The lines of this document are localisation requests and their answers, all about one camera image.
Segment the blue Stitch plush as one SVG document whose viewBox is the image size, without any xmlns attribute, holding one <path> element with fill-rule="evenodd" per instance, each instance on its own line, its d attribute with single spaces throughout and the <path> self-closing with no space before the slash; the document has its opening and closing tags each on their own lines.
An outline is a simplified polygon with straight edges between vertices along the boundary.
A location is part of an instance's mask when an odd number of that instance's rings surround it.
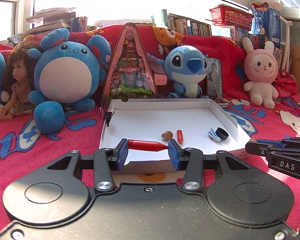
<svg viewBox="0 0 300 240">
<path fill-rule="evenodd" d="M 207 56 L 194 46 L 184 45 L 171 50 L 164 60 L 147 53 L 147 60 L 154 73 L 164 74 L 173 82 L 174 91 L 166 93 L 166 98 L 201 98 L 199 83 L 207 75 Z"/>
</svg>

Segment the blue round mouse plush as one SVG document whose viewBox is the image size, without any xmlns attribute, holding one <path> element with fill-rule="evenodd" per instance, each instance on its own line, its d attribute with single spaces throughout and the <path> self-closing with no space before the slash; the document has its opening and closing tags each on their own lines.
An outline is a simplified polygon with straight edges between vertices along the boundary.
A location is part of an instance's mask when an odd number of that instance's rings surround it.
<svg viewBox="0 0 300 240">
<path fill-rule="evenodd" d="M 105 67 L 111 60 L 106 38 L 96 34 L 82 44 L 69 37 L 68 29 L 56 29 L 41 39 L 43 52 L 27 52 L 37 61 L 33 72 L 35 89 L 29 92 L 29 101 L 35 106 L 34 122 L 43 134 L 61 130 L 66 107 L 92 111 L 95 102 L 91 96 L 106 79 Z"/>
</svg>

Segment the brown-haired doll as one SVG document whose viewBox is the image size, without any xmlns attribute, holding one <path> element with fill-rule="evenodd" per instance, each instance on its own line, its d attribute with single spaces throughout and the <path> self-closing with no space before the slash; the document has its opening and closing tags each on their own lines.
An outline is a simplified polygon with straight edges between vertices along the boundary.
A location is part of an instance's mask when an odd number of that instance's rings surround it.
<svg viewBox="0 0 300 240">
<path fill-rule="evenodd" d="M 33 72 L 37 59 L 28 55 L 29 49 L 41 50 L 39 42 L 19 43 L 8 55 L 4 84 L 11 98 L 0 109 L 0 120 L 12 120 L 16 116 L 32 114 L 34 104 L 29 100 L 29 93 L 35 90 Z"/>
</svg>

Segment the red plastic basket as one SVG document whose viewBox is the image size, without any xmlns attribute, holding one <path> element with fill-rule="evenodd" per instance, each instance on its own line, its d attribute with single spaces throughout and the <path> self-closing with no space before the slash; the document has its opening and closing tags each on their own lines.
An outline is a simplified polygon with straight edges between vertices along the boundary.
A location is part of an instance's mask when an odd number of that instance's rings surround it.
<svg viewBox="0 0 300 240">
<path fill-rule="evenodd" d="M 214 25 L 233 25 L 248 31 L 251 29 L 254 18 L 253 14 L 224 4 L 211 8 L 209 12 Z"/>
</svg>

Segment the white cardboard tray box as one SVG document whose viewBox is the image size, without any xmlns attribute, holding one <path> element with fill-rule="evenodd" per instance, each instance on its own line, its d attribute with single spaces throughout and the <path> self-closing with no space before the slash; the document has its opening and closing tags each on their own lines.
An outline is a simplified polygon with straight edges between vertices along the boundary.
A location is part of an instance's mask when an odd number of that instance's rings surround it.
<svg viewBox="0 0 300 240">
<path fill-rule="evenodd" d="M 226 150 L 238 157 L 246 155 L 250 136 L 224 109 L 210 99 L 130 99 L 113 100 L 116 108 L 109 126 L 103 126 L 100 148 L 114 148 L 123 138 L 163 142 L 165 131 L 183 131 L 182 148 L 194 147 L 204 154 Z M 207 132 L 221 127 L 228 139 L 213 141 Z"/>
</svg>

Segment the stack of books left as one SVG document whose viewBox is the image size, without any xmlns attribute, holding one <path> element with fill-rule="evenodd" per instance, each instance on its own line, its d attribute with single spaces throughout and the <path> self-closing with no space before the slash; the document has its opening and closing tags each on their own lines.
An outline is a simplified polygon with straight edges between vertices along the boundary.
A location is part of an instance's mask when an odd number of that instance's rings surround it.
<svg viewBox="0 0 300 240">
<path fill-rule="evenodd" d="M 33 25 L 24 34 L 38 34 L 59 28 L 66 28 L 71 33 L 89 31 L 88 18 L 77 17 L 72 8 L 51 8 L 36 12 L 26 22 Z"/>
</svg>

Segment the red cone-shaped piece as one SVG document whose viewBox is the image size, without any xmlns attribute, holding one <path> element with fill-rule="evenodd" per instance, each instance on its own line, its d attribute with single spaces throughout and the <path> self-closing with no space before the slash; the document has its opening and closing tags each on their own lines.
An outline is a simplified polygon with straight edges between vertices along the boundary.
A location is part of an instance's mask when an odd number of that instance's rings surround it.
<svg viewBox="0 0 300 240">
<path fill-rule="evenodd" d="M 183 142 L 184 142 L 183 131 L 182 131 L 181 129 L 178 129 L 178 130 L 176 131 L 176 134 L 177 134 L 177 141 L 178 141 L 178 143 L 179 143 L 180 145 L 182 145 Z"/>
</svg>

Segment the row of books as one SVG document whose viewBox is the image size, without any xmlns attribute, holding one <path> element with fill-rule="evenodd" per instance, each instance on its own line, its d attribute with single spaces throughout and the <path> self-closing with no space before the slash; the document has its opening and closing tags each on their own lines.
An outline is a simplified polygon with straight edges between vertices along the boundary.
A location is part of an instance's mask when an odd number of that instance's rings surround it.
<svg viewBox="0 0 300 240">
<path fill-rule="evenodd" d="M 212 36 L 211 25 L 176 14 L 168 14 L 166 9 L 161 10 L 162 23 L 171 31 L 184 35 Z"/>
</svg>

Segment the black smartphone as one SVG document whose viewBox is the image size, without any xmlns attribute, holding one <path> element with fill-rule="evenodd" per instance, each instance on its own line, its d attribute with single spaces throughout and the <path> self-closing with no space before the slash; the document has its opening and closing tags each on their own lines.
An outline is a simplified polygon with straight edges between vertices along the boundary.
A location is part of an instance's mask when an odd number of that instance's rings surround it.
<svg viewBox="0 0 300 240">
<path fill-rule="evenodd" d="M 211 98 L 222 98 L 222 73 L 219 59 L 207 58 L 207 93 Z"/>
</svg>

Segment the brown walnut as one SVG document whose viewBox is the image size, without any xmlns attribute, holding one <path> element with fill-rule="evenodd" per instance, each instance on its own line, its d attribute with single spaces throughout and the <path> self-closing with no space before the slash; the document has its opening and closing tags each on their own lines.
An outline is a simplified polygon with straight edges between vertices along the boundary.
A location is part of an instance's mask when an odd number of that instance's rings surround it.
<svg viewBox="0 0 300 240">
<path fill-rule="evenodd" d="M 173 133 L 171 131 L 165 131 L 161 134 L 161 137 L 164 141 L 169 141 L 173 138 Z"/>
</svg>

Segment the light blue hair clip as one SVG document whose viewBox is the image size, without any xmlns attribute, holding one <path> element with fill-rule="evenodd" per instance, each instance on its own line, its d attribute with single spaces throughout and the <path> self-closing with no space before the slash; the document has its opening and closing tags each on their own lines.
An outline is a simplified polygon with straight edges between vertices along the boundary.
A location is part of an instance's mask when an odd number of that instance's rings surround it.
<svg viewBox="0 0 300 240">
<path fill-rule="evenodd" d="M 207 132 L 209 138 L 215 142 L 221 141 L 221 138 L 215 133 L 215 131 L 210 128 L 210 130 Z"/>
</svg>

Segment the black round cap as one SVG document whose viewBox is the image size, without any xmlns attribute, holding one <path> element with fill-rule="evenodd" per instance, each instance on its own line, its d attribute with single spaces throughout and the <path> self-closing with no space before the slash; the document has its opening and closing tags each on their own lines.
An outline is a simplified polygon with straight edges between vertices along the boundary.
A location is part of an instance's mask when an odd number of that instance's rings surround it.
<svg viewBox="0 0 300 240">
<path fill-rule="evenodd" d="M 222 129 L 221 127 L 218 127 L 215 130 L 215 134 L 217 135 L 217 137 L 219 137 L 221 140 L 226 140 L 229 137 L 229 134 L 227 133 L 226 130 Z"/>
</svg>

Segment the long red cone piece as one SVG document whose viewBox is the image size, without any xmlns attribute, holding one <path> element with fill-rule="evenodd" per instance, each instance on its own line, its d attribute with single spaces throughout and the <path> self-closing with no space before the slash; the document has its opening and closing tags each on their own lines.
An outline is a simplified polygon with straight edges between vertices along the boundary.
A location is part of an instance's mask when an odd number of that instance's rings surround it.
<svg viewBox="0 0 300 240">
<path fill-rule="evenodd" d="M 157 141 L 129 140 L 128 147 L 131 150 L 159 152 L 168 149 L 168 146 Z"/>
</svg>

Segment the blue paper bag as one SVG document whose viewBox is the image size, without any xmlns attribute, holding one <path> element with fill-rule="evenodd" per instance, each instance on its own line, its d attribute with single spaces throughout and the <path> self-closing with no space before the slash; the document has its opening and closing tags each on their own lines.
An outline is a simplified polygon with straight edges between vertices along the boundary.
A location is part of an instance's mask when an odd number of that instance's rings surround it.
<svg viewBox="0 0 300 240">
<path fill-rule="evenodd" d="M 254 16 L 250 33 L 254 36 L 264 35 L 266 41 L 271 41 L 276 48 L 280 48 L 280 12 L 271 8 L 267 2 L 262 4 L 251 3 L 249 10 Z"/>
</svg>

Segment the pink triangular diorama house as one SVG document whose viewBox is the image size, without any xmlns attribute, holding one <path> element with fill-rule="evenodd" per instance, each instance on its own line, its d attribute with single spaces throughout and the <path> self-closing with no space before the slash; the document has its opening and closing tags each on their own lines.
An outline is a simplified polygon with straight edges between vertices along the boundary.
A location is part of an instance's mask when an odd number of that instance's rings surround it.
<svg viewBox="0 0 300 240">
<path fill-rule="evenodd" d="M 153 74 L 137 25 L 124 24 L 104 82 L 101 105 L 108 107 L 115 99 L 158 98 L 157 85 L 166 83 L 165 75 Z"/>
</svg>

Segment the black binder clip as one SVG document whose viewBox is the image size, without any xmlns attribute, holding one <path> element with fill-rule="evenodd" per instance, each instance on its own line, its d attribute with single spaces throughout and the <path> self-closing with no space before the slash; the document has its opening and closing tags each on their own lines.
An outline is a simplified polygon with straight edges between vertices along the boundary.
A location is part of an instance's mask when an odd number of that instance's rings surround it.
<svg viewBox="0 0 300 240">
<path fill-rule="evenodd" d="M 116 108 L 114 108 L 112 111 L 105 111 L 104 110 L 104 107 L 100 107 L 100 112 L 103 116 L 103 120 L 104 120 L 104 123 L 106 124 L 106 126 L 108 127 L 109 124 L 110 124 L 110 121 L 113 117 L 113 115 L 115 114 L 116 112 Z"/>
</svg>

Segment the red patterned blanket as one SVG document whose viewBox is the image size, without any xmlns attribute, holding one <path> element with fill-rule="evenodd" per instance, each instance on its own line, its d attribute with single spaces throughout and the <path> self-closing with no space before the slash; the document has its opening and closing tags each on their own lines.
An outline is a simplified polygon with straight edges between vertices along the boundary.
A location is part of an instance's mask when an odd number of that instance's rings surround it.
<svg viewBox="0 0 300 240">
<path fill-rule="evenodd" d="M 111 25 L 87 33 L 71 33 L 70 41 L 87 43 L 99 34 L 110 43 L 113 51 L 119 38 L 122 25 Z M 156 38 L 160 30 L 147 25 L 138 26 L 138 32 L 146 52 L 164 59 L 159 52 L 159 45 L 169 49 L 176 45 L 192 45 L 203 49 L 209 57 L 221 61 L 223 98 L 230 100 L 225 110 L 236 118 L 241 127 L 255 139 L 279 140 L 284 137 L 296 137 L 292 124 L 285 124 L 279 112 L 287 111 L 293 117 L 300 117 L 300 94 L 276 103 L 271 111 L 252 105 L 243 92 L 243 61 L 245 51 L 228 38 L 219 36 L 191 36 L 172 34 L 172 38 Z M 7 122 L 0 121 L 0 230 L 9 222 L 2 204 L 4 189 L 15 180 L 43 166 L 64 153 L 77 149 L 82 154 L 91 154 L 98 148 L 103 126 L 103 116 L 97 108 L 90 113 L 70 113 L 67 123 L 56 135 L 41 134 L 35 127 L 32 115 L 16 117 Z M 284 181 L 293 191 L 295 202 L 288 218 L 288 224 L 300 229 L 300 181 L 287 175 L 270 170 L 264 158 L 249 155 L 246 161 L 272 176 Z M 115 183 L 120 182 L 168 182 L 175 181 L 181 185 L 184 172 L 148 173 L 137 175 L 115 175 Z"/>
</svg>

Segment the pink bunny plush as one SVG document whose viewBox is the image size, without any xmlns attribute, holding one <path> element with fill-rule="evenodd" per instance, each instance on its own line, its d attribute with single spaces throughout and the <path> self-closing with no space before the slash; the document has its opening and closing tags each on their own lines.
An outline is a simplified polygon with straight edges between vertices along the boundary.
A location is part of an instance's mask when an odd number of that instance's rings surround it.
<svg viewBox="0 0 300 240">
<path fill-rule="evenodd" d="M 278 74 L 277 61 L 273 55 L 274 44 L 268 41 L 263 49 L 254 49 L 251 40 L 245 37 L 242 39 L 242 45 L 247 53 L 244 72 L 249 79 L 243 88 L 248 92 L 253 104 L 273 110 L 274 99 L 279 96 L 272 85 Z"/>
</svg>

